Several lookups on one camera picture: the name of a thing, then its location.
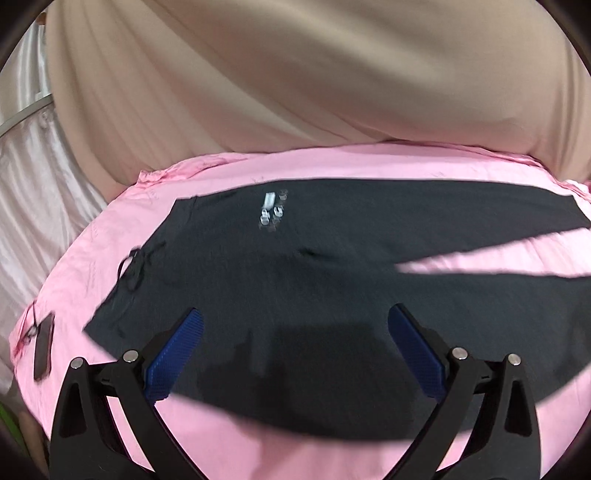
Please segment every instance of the pink bed sheet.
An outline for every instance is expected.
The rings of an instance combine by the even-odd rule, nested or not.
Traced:
[[[75,356],[91,364],[112,358],[83,328],[116,280],[129,250],[142,245],[180,197],[208,194],[247,184],[302,178],[465,179],[501,181],[572,195],[591,218],[585,186],[556,182],[529,157],[476,148],[407,144],[297,150],[278,154],[219,154],[192,158],[167,170],[142,173],[78,237],[41,289],[37,317],[56,313],[53,370],[33,381],[34,342],[20,339],[32,322],[30,310],[11,335],[12,360],[22,394],[50,434],[64,373]],[[591,275],[591,232],[580,229],[531,238],[467,254],[452,254],[400,265],[406,271],[499,271]],[[121,408],[111,402],[116,423],[132,458],[148,465]],[[409,442],[360,443],[320,440],[280,432],[171,395],[158,411],[189,456],[212,480],[381,480]],[[570,444],[591,410],[591,368],[537,406],[546,472]],[[460,435],[444,464],[458,459]]]

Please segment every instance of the blue clamp pad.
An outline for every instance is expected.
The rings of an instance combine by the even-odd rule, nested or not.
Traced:
[[[145,370],[144,396],[151,404],[170,395],[174,383],[202,336],[203,318],[198,310],[193,309],[180,322],[160,353]]]
[[[423,393],[437,402],[447,394],[446,369],[418,330],[416,320],[405,311],[393,306],[388,313],[388,331],[413,372]]]

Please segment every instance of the wrinkled fabric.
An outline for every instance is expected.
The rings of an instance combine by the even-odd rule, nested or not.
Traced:
[[[392,305],[477,358],[519,352],[540,402],[591,362],[591,276],[396,265],[590,226],[571,196],[500,182],[281,180],[196,196],[130,253],[85,332],[118,358],[196,308],[204,335],[172,392],[295,433],[410,439],[434,400],[390,338]]]
[[[49,93],[45,26],[35,22],[0,72],[0,124]]]
[[[72,358],[84,356],[91,364],[112,360],[83,333],[83,328],[115,284],[121,259],[145,243],[176,199],[302,178],[455,179],[530,185],[572,196],[591,218],[591,195],[586,187],[557,182],[529,157],[471,148],[379,144],[269,155],[229,153],[144,173],[76,239],[39,293],[37,313],[56,312],[53,371],[46,380],[33,381],[34,342],[28,346],[20,342],[32,322],[30,312],[21,316],[11,334],[18,382],[27,406],[44,430],[51,432],[57,397]],[[498,247],[408,262],[401,268],[419,273],[495,271],[587,276],[591,274],[591,232],[583,228],[551,233]],[[110,405],[132,458],[147,465],[119,404],[111,401]],[[409,445],[337,442],[288,434],[177,395],[158,402],[157,408],[184,450],[212,479],[381,480]],[[563,454],[589,410],[591,367],[537,405],[543,473]],[[446,465],[459,457],[465,443],[465,435],[456,440]]]
[[[18,316],[104,207],[72,160],[53,105],[0,138],[0,392],[12,379],[8,335]]]
[[[108,200],[195,155],[390,139],[591,173],[591,77],[535,0],[56,0],[47,47]]]

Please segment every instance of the black cloth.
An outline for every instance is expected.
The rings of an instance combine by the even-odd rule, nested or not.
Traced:
[[[396,264],[589,226],[570,196],[469,181],[280,181],[178,200],[86,332],[119,356],[196,307],[204,337],[173,391],[296,432],[411,438],[434,403],[388,336],[393,304],[482,359],[520,354],[541,400],[591,361],[591,278]]]

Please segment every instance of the beige cloth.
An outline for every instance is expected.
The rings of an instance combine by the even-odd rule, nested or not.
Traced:
[[[56,0],[47,48],[108,200],[198,154],[393,138],[591,173],[591,79],[535,0]]]

